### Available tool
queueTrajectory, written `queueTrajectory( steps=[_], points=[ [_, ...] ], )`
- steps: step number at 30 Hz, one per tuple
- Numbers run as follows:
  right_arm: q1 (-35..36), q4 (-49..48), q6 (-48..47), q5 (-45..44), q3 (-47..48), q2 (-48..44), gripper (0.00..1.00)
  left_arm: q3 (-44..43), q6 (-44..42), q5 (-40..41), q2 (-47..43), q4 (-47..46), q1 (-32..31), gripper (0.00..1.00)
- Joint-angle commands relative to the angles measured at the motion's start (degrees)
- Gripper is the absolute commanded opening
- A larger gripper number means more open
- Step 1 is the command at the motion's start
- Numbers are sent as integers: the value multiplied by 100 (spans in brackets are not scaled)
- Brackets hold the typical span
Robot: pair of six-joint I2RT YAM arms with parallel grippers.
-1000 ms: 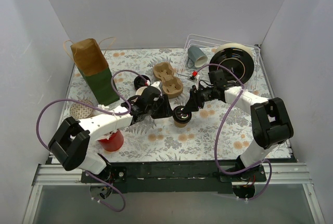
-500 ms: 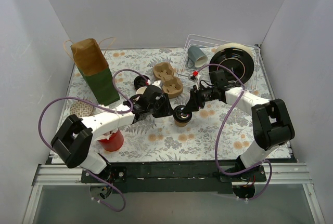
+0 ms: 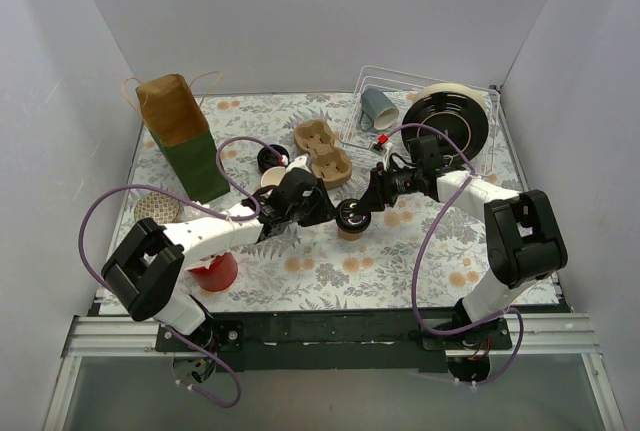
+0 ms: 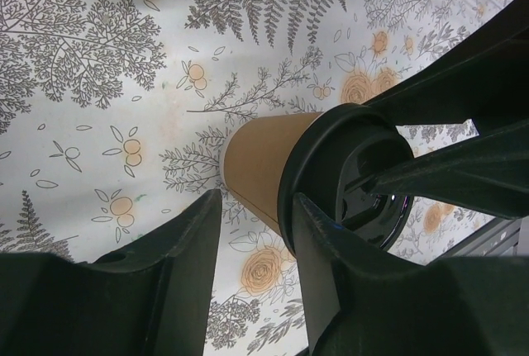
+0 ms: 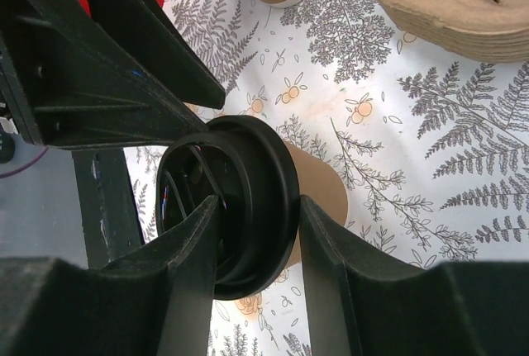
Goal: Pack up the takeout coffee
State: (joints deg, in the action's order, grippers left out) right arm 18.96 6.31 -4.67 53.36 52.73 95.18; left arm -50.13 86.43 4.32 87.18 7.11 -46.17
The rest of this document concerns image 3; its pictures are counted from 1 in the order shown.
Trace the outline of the black plastic cup lid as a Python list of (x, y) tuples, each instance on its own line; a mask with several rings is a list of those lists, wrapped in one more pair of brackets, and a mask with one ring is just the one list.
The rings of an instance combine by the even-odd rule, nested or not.
[(336, 224), (344, 232), (356, 234), (364, 232), (371, 224), (370, 212), (357, 211), (359, 201), (354, 198), (341, 201), (336, 207)]

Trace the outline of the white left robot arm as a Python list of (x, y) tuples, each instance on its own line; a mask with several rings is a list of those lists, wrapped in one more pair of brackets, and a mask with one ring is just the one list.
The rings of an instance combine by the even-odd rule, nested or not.
[(176, 289), (180, 274), (207, 258), (282, 234), (290, 225), (310, 227), (336, 217), (322, 180), (295, 168), (280, 184), (251, 195), (224, 212), (182, 223), (136, 222), (101, 269), (101, 276), (135, 321), (154, 319), (173, 328), (193, 351), (205, 349), (213, 328), (204, 307)]

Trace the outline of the stack of kraft paper cups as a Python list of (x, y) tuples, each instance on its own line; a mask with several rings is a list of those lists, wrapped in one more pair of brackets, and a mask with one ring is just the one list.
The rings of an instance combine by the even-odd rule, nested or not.
[(260, 185), (262, 187), (278, 186), (286, 174), (286, 168), (276, 166), (267, 169), (261, 176)]

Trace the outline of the single kraft paper cup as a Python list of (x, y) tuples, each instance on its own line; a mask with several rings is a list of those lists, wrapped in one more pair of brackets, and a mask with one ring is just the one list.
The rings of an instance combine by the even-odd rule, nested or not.
[(346, 241), (358, 240), (364, 232), (364, 228), (359, 227), (338, 227), (338, 236)]

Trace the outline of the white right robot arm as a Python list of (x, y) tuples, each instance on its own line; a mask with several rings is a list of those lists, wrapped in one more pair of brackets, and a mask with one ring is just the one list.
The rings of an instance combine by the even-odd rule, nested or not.
[(540, 190), (518, 193), (484, 181), (470, 165), (454, 167), (439, 150), (437, 133), (409, 142), (411, 161), (400, 168), (379, 163), (353, 211), (366, 216), (395, 205), (402, 195), (420, 193), (466, 212), (485, 225), (489, 269), (455, 307), (452, 325), (437, 329), (425, 320), (420, 328), (436, 336), (454, 336), (464, 348), (475, 348), (489, 335), (488, 322), (509, 312), (535, 282), (564, 268), (564, 244), (548, 196)]

